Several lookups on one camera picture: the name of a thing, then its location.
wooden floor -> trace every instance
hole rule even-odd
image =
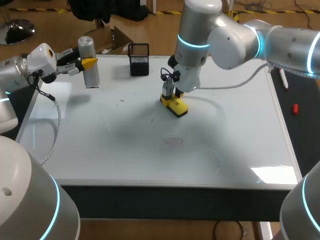
[[[250,0],[238,0],[249,3]],[[272,3],[268,8],[298,10],[293,0],[268,0]],[[306,10],[320,10],[319,0],[297,0]],[[158,0],[158,11],[181,11],[183,0]],[[69,6],[66,0],[15,0],[9,8],[59,8]],[[235,5],[234,10],[244,10],[244,6]],[[21,53],[29,53],[41,43],[49,44],[56,52],[76,46],[77,39],[93,30],[93,22],[78,20],[71,12],[11,12],[12,19],[28,19],[35,24],[36,32],[30,39],[19,44],[0,45],[0,60]],[[320,30],[320,14],[309,14],[310,25]],[[175,52],[180,15],[149,15],[141,22],[134,22],[119,16],[112,16],[109,25],[116,26],[127,34],[134,42],[149,43],[151,55],[172,55]],[[240,22],[261,19],[273,25],[284,27],[306,28],[307,17],[302,13],[279,14],[240,14]],[[189,220],[82,220],[80,240],[211,240],[215,221]],[[242,222],[245,226],[244,240],[255,240],[254,223]],[[278,223],[272,224],[276,233]],[[224,222],[217,228],[217,240],[240,239],[239,226],[234,222]]]

yellow stripe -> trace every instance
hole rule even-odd
[[[307,14],[316,14],[315,12],[313,11],[310,11],[310,10],[304,10]]]
[[[276,11],[265,10],[265,12],[268,13],[268,14],[277,14]]]
[[[64,12],[67,12],[67,10],[65,10],[65,9],[59,9],[58,10],[58,14],[63,14]]]
[[[239,21],[239,14],[235,15],[234,18],[233,18],[233,20],[234,20],[235,22]]]
[[[181,12],[179,11],[168,11],[169,13],[172,13],[172,14],[177,14],[177,15],[181,15]]]

white table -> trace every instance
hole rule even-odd
[[[290,190],[302,178],[267,69],[237,89],[186,94],[189,112],[176,118],[159,101],[168,57],[150,57],[145,77],[130,77],[126,56],[98,57],[100,88],[86,89],[82,74],[41,87],[62,110],[44,165],[59,184]],[[222,70],[209,59],[201,85],[240,83],[262,63]],[[35,94],[17,137],[39,162],[55,138],[53,106]]]

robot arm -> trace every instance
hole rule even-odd
[[[173,85],[182,92],[200,86],[200,67],[209,52],[217,66],[234,69],[251,59],[292,69],[304,77],[320,74],[320,32],[309,29],[272,26],[261,20],[234,22],[222,12],[221,0],[185,0],[174,58],[179,81]]]
[[[98,88],[97,61],[93,39],[83,36],[78,40],[78,47],[61,53],[54,53],[48,44],[42,43],[25,57],[14,56],[0,62],[0,134],[18,125],[9,94],[34,85],[34,78],[50,84],[59,74],[72,76],[80,72],[86,88]]]

chair leg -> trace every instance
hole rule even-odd
[[[0,45],[20,43],[35,33],[35,25],[26,19],[10,19],[8,10],[0,7],[4,22],[0,23]]]
[[[2,13],[4,22],[6,24],[9,24],[11,22],[10,16],[9,16],[9,11],[6,9],[4,6],[0,6],[0,12]]]

